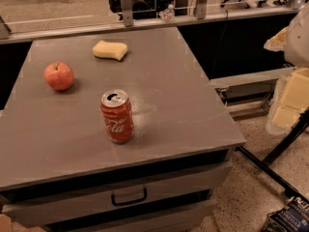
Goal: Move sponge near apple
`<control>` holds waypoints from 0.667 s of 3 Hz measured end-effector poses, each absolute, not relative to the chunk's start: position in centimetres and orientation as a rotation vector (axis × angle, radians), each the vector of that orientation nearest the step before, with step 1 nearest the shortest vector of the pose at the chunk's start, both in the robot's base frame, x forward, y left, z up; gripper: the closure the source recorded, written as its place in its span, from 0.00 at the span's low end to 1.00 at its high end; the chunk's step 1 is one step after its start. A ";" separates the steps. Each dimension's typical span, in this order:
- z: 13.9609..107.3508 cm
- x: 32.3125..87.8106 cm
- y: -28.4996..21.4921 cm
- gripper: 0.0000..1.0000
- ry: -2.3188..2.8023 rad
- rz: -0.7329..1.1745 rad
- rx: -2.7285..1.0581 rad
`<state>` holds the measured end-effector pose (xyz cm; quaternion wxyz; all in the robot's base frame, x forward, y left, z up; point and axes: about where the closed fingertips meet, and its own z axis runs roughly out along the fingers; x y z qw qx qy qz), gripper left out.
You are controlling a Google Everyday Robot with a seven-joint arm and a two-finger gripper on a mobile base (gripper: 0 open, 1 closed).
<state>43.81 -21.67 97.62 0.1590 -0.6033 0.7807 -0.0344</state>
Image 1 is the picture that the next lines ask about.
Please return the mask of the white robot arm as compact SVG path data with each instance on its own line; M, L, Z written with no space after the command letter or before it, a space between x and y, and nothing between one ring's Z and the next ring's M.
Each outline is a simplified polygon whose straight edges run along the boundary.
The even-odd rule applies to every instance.
M285 60L297 67L309 66L309 5L305 4L287 28Z

